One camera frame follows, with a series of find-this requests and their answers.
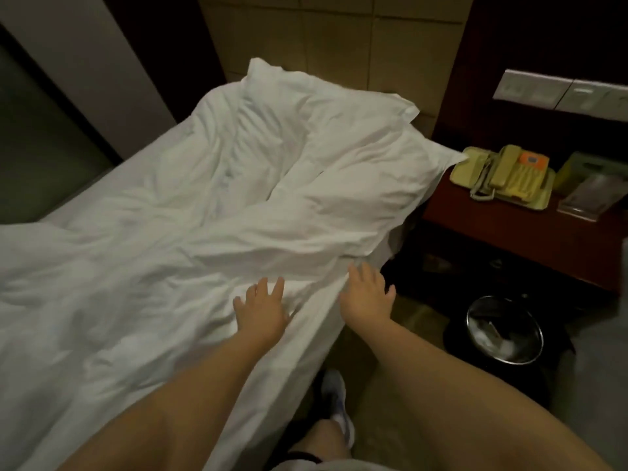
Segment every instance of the telephone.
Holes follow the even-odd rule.
[[[549,158],[507,145],[499,153],[468,147],[468,158],[453,169],[450,180],[471,190],[477,201],[494,198],[544,210],[550,202],[555,172]]]

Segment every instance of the orange label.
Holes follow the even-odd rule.
[[[523,152],[519,157],[519,163],[530,165],[541,172],[547,168],[549,160],[545,155],[535,154],[534,152]]]

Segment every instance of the person's left hand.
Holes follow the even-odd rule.
[[[263,277],[256,285],[246,290],[246,299],[240,297],[233,301],[238,333],[270,350],[279,342],[289,322],[281,306],[283,296],[283,277],[277,279],[271,294],[268,294],[268,278]]]

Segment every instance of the foot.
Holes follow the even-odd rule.
[[[340,425],[347,448],[351,449],[356,441],[356,428],[345,409],[347,388],[340,372],[327,370],[323,375],[320,391],[323,400],[329,405],[329,419]]]

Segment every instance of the white wall switch plate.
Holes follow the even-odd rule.
[[[573,79],[507,69],[493,99],[554,109]]]
[[[628,86],[576,79],[556,110],[628,122]]]

